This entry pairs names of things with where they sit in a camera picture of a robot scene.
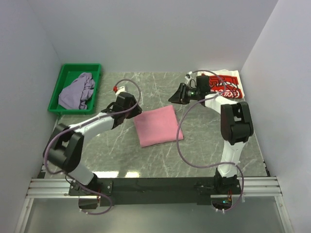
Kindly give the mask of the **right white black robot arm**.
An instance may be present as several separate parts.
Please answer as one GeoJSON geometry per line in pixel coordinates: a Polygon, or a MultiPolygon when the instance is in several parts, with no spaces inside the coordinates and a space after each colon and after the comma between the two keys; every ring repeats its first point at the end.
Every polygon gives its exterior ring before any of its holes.
{"type": "Polygon", "coordinates": [[[209,76],[197,76],[196,86],[191,87],[191,77],[185,76],[187,82],[180,83],[177,91],[168,99],[170,103],[189,104],[191,100],[197,101],[204,107],[210,108],[220,114],[220,130],[224,140],[221,161],[216,165],[213,188],[219,193],[240,186],[237,180],[242,149],[254,133],[253,122],[247,102],[229,100],[220,93],[212,92],[209,85],[209,76]]]}

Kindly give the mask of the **pink t-shirt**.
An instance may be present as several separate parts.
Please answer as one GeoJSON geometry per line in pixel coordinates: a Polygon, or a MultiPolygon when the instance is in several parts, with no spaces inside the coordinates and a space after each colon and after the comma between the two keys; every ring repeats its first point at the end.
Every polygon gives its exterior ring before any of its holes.
{"type": "Polygon", "coordinates": [[[134,124],[142,148],[184,139],[182,131],[177,133],[178,123],[172,105],[143,112],[134,117],[134,124]]]}

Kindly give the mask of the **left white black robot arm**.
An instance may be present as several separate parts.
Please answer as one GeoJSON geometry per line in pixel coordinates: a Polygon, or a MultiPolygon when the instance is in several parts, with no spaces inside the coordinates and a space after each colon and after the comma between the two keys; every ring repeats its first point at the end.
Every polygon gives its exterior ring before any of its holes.
{"type": "Polygon", "coordinates": [[[48,163],[60,168],[79,183],[86,195],[100,191],[98,177],[81,162],[83,145],[93,137],[121,125],[125,119],[131,119],[142,113],[134,95],[121,91],[116,101],[96,116],[79,124],[66,126],[59,124],[53,131],[44,150],[44,166],[48,163]]]}

